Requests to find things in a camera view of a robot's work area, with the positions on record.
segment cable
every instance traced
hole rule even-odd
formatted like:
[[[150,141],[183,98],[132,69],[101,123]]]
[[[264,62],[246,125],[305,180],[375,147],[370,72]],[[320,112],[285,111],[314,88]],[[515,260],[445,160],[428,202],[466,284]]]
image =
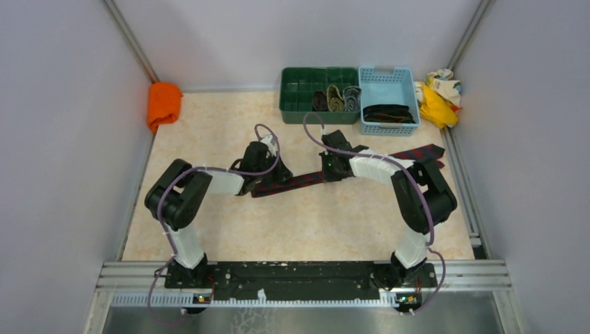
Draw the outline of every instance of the cable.
[[[421,291],[422,291],[422,282],[420,282],[420,278],[416,278],[416,290],[415,290],[415,293],[416,294],[420,294]]]
[[[426,305],[430,304],[430,302],[434,298],[434,296],[436,296],[436,294],[438,294],[440,288],[442,287],[442,285],[445,281],[445,277],[447,275],[447,266],[445,264],[445,259],[443,258],[443,254],[440,254],[436,250],[433,250],[432,248],[430,248],[430,246],[432,246],[432,244],[434,244],[434,222],[432,221],[432,215],[430,214],[430,209],[428,207],[428,203],[426,202],[426,198],[424,198],[424,194],[422,194],[422,192],[420,191],[420,186],[418,185],[416,180],[414,180],[414,178],[412,177],[410,172],[408,172],[407,169],[405,169],[397,161],[391,160],[388,157],[384,157],[384,156],[376,155],[376,154],[371,155],[371,154],[349,152],[349,151],[345,151],[345,150],[339,150],[337,148],[331,148],[330,146],[324,145],[322,142],[318,141],[314,136],[312,136],[309,131],[309,129],[308,129],[309,115],[314,115],[319,119],[319,123],[321,125],[322,132],[325,130],[326,126],[324,125],[324,121],[321,119],[321,116],[318,113],[316,113],[315,111],[310,111],[310,112],[306,113],[305,116],[303,116],[303,130],[305,130],[305,133],[308,135],[308,137],[310,137],[311,141],[313,141],[314,143],[316,143],[320,147],[322,147],[328,151],[335,152],[335,153],[351,155],[354,157],[374,158],[374,159],[380,159],[380,160],[384,160],[386,162],[389,162],[390,164],[393,164],[394,166],[399,168],[406,175],[408,180],[410,180],[410,184],[412,184],[412,186],[416,190],[416,193],[418,194],[418,198],[420,199],[420,202],[422,203],[422,207],[424,208],[424,213],[426,214],[426,219],[428,221],[428,229],[430,231],[430,240],[428,242],[426,242],[426,249],[430,253],[438,255],[438,257],[440,258],[440,262],[442,264],[442,275],[440,277],[438,285],[434,289],[434,292],[428,297],[428,299],[425,302],[423,302],[423,304],[417,310],[413,310],[412,312],[407,313],[407,314],[412,314],[412,315],[416,314],[418,311],[424,309],[424,307]]]
[[[316,143],[317,145],[323,147],[324,149],[326,149],[328,151],[332,151],[332,152],[339,153],[339,154],[351,155],[353,157],[375,158],[375,159],[379,159],[379,160],[384,160],[386,162],[389,162],[390,164],[393,164],[397,168],[399,168],[406,175],[408,180],[410,180],[410,184],[412,184],[412,186],[416,190],[416,193],[418,194],[418,198],[420,199],[420,203],[422,203],[422,206],[424,208],[424,213],[426,214],[426,219],[428,221],[428,229],[430,230],[430,240],[426,243],[426,246],[432,246],[432,244],[434,244],[434,222],[432,221],[432,215],[430,214],[430,209],[428,208],[428,203],[426,202],[426,198],[424,198],[424,194],[422,194],[422,192],[420,191],[420,186],[418,185],[416,180],[414,180],[414,178],[412,177],[410,172],[408,172],[408,170],[405,169],[399,162],[392,160],[387,156],[382,156],[382,155],[377,155],[377,154],[363,154],[363,153],[350,152],[350,151],[340,150],[337,148],[331,148],[330,146],[324,145],[324,143],[322,143],[321,141],[318,141],[316,138],[314,138],[314,136],[311,135],[310,130],[308,129],[308,122],[307,121],[308,121],[309,115],[314,115],[319,119],[322,130],[324,130],[326,128],[326,126],[324,125],[324,121],[321,119],[320,115],[318,113],[316,113],[315,111],[310,111],[310,112],[306,113],[305,116],[303,116],[303,130],[305,130],[305,133],[308,135],[308,137],[310,137],[310,139],[314,143]]]
[[[189,318],[185,313],[182,313],[182,316],[180,317],[180,319],[178,319],[176,321],[162,320],[162,319],[156,317],[154,309],[152,308],[152,295],[154,294],[154,289],[156,288],[156,283],[158,282],[158,279],[160,279],[160,277],[162,276],[162,271],[164,271],[164,269],[168,268],[168,266],[173,261],[174,261],[174,256],[172,256],[166,262],[165,265],[163,265],[160,269],[158,269],[158,271],[155,275],[156,278],[154,279],[154,282],[152,282],[152,286],[150,287],[150,291],[147,293],[147,310],[150,312],[152,319],[155,320],[158,324],[167,325],[167,326],[177,326],[177,325],[183,324]]]
[[[215,280],[213,279],[213,276],[207,276],[207,279],[213,282],[211,286],[211,296],[209,297],[211,303],[213,301],[213,295],[215,294]]]
[[[156,317],[155,314],[154,314],[154,310],[152,309],[152,294],[154,292],[154,288],[156,287],[156,282],[161,277],[162,271],[164,269],[168,268],[168,266],[174,261],[175,257],[178,255],[178,247],[176,247],[176,245],[174,243],[174,240],[170,236],[170,230],[168,229],[168,226],[166,225],[166,223],[164,223],[164,219],[162,218],[162,207],[164,206],[164,200],[166,199],[166,197],[168,196],[168,194],[172,191],[172,189],[174,189],[174,186],[176,186],[176,184],[178,182],[180,182],[180,180],[182,180],[188,174],[191,174],[191,173],[194,173],[194,172],[205,171],[205,170],[212,170],[212,171],[216,171],[216,172],[233,173],[233,174],[245,175],[245,176],[262,176],[262,175],[265,175],[267,173],[270,173],[278,165],[278,161],[280,159],[280,144],[279,144],[279,141],[278,141],[278,137],[273,132],[273,130],[270,127],[267,127],[266,125],[261,124],[261,123],[258,123],[258,124],[256,124],[254,126],[254,133],[256,134],[256,138],[258,138],[259,141],[262,139],[262,137],[258,133],[258,127],[265,128],[271,134],[271,136],[274,139],[274,142],[277,145],[276,159],[273,162],[273,164],[269,167],[269,169],[264,170],[262,172],[254,172],[254,173],[252,173],[252,172],[242,172],[242,171],[239,171],[239,170],[225,169],[225,168],[219,168],[219,167],[197,166],[197,167],[190,168],[190,169],[184,171],[183,173],[181,173],[180,175],[178,175],[170,183],[170,185],[168,185],[168,188],[166,188],[166,190],[162,194],[162,197],[160,198],[160,201],[158,202],[157,218],[158,218],[158,222],[160,223],[160,225],[164,229],[164,232],[165,232],[164,234],[166,235],[166,238],[168,239],[168,242],[170,243],[170,247],[172,248],[173,255],[166,262],[166,264],[163,265],[158,270],[158,273],[156,274],[156,277],[154,279],[154,282],[152,283],[152,286],[150,287],[150,291],[147,293],[147,309],[150,311],[150,315],[152,316],[152,318],[155,321],[157,321],[158,323],[164,324],[164,325],[169,325],[169,326],[176,326],[176,325],[180,325],[183,322],[185,322],[186,321],[186,318],[187,318],[186,315],[183,315],[177,321],[172,321],[172,322],[170,322],[170,321],[164,321],[164,320],[161,320],[158,317]]]
[[[377,279],[375,278],[374,274],[371,274],[371,280],[373,281],[373,284],[375,284],[375,286],[379,289],[384,289],[387,292],[390,292],[391,289],[393,289],[393,287],[385,287],[384,285],[382,285],[381,283],[377,283]]]

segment dark red tie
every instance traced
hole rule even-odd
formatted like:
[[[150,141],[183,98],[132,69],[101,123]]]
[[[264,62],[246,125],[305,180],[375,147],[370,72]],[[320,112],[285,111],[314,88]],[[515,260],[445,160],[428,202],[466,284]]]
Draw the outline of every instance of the dark red tie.
[[[413,150],[407,150],[390,154],[390,156],[402,160],[421,160],[421,159],[433,159],[436,160],[436,164],[439,168],[445,167],[445,165],[438,161],[445,153],[444,148],[440,148],[437,145],[430,144],[415,148]],[[251,191],[252,197],[264,197],[274,195],[276,193],[284,193],[289,190],[304,188],[306,186],[312,186],[314,184],[324,183],[324,176],[321,171],[309,174],[303,174],[296,177],[292,177],[283,182],[277,183],[259,183],[256,184],[254,189]]]

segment green plastic tray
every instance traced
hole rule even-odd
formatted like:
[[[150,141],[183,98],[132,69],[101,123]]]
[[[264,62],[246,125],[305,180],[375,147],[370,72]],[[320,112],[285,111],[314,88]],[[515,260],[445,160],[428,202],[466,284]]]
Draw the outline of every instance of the green plastic tray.
[[[280,80],[279,109],[282,121],[287,124],[302,124],[303,116],[312,111],[312,96],[316,90],[336,85],[344,90],[348,86],[358,86],[358,71],[353,67],[286,67]],[[320,111],[326,124],[353,124],[360,111]],[[318,124],[315,117],[308,118],[310,124]]]

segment light blue basket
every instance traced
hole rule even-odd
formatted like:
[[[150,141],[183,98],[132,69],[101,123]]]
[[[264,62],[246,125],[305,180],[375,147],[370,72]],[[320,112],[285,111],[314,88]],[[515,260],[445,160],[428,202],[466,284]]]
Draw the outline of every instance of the light blue basket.
[[[360,133],[382,136],[410,136],[420,125],[412,71],[407,67],[360,66]],[[403,104],[410,108],[416,124],[365,122],[363,110],[375,104]]]

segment white wall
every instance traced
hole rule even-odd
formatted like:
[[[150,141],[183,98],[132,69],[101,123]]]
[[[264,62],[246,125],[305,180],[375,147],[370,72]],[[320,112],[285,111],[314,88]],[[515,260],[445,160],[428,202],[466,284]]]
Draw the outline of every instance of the white wall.
[[[590,2],[496,1],[456,71],[456,128],[530,333],[590,327]]]
[[[116,1],[160,80],[278,86],[287,66],[446,66],[479,0]]]
[[[98,0],[0,17],[0,332],[80,333],[125,235],[149,82]]]

